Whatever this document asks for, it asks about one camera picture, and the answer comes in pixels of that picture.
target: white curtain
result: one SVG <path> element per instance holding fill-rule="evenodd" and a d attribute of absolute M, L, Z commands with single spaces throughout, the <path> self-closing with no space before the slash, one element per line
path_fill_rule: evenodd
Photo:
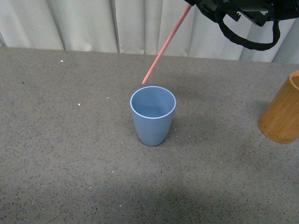
<path fill-rule="evenodd" d="M 0 45 L 36 49 L 156 55 L 178 21 L 184 0 L 0 0 Z M 256 42 L 272 41 L 244 16 L 225 23 Z M 299 20 L 281 21 L 270 50 L 248 50 L 226 39 L 219 26 L 194 6 L 164 55 L 299 63 Z"/>

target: speckled table surface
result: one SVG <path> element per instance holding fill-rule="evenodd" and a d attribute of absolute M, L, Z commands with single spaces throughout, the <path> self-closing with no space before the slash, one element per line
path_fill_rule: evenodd
<path fill-rule="evenodd" d="M 0 48 L 0 223 L 299 223 L 299 140 L 257 122 L 298 65 L 163 56 L 157 147 L 129 99 L 155 56 Z"/>

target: black robotic mount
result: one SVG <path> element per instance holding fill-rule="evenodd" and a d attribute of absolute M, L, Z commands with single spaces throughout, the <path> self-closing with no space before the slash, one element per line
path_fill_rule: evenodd
<path fill-rule="evenodd" d="M 299 0 L 185 0 L 190 5 L 196 5 L 207 18 L 218 23 L 223 34 L 236 44 L 248 49 L 268 50 L 280 38 L 278 22 L 299 17 Z M 225 15 L 239 21 L 243 14 L 254 24 L 263 26 L 273 21 L 273 42 L 256 43 L 244 39 L 231 31 L 223 22 Z"/>

